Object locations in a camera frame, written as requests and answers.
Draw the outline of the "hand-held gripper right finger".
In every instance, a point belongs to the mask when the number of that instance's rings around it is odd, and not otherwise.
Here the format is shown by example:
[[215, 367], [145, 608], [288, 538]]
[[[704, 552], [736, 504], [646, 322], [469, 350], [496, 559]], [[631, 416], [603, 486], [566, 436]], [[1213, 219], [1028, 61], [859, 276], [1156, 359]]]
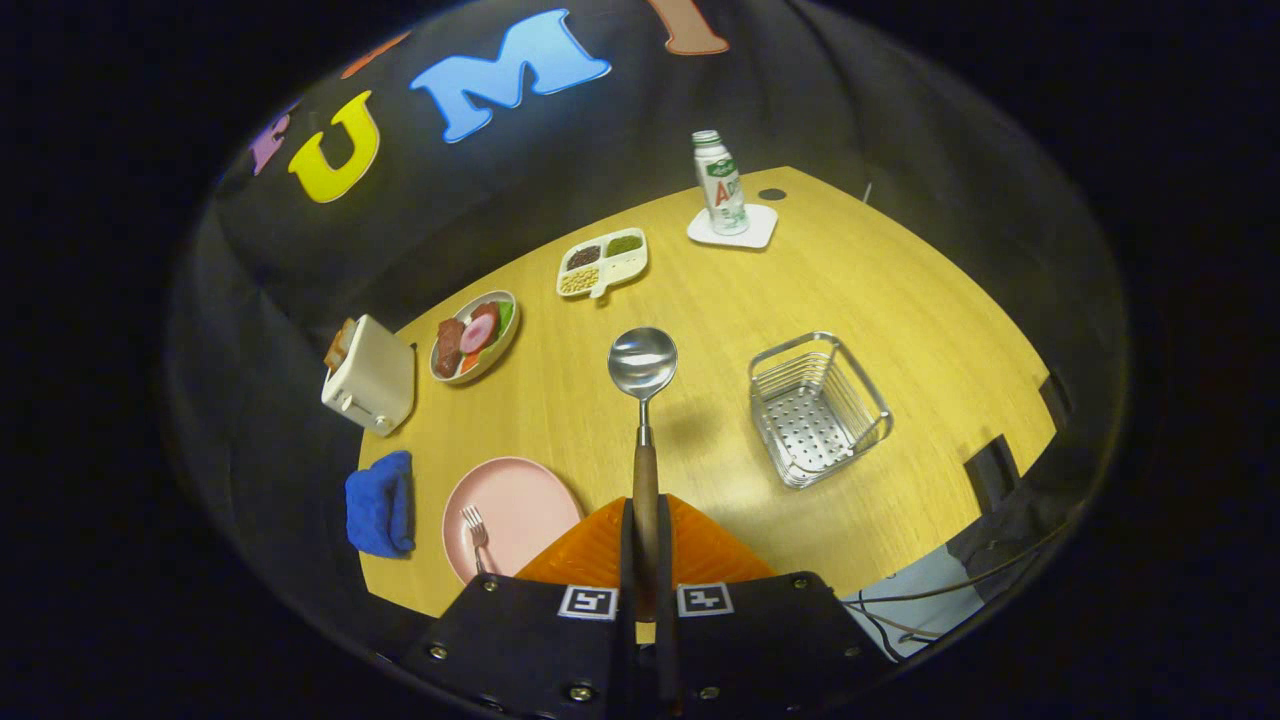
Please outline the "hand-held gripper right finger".
[[814, 719], [899, 670], [813, 571], [675, 584], [669, 496], [658, 505], [660, 719]]

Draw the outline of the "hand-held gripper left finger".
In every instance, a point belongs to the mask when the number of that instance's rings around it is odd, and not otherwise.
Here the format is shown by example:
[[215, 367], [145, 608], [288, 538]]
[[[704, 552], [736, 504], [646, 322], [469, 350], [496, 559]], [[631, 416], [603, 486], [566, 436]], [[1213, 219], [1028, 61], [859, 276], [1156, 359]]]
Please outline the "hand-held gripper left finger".
[[406, 673], [474, 717], [634, 717], [632, 544], [625, 500], [617, 587], [475, 577], [406, 651]]

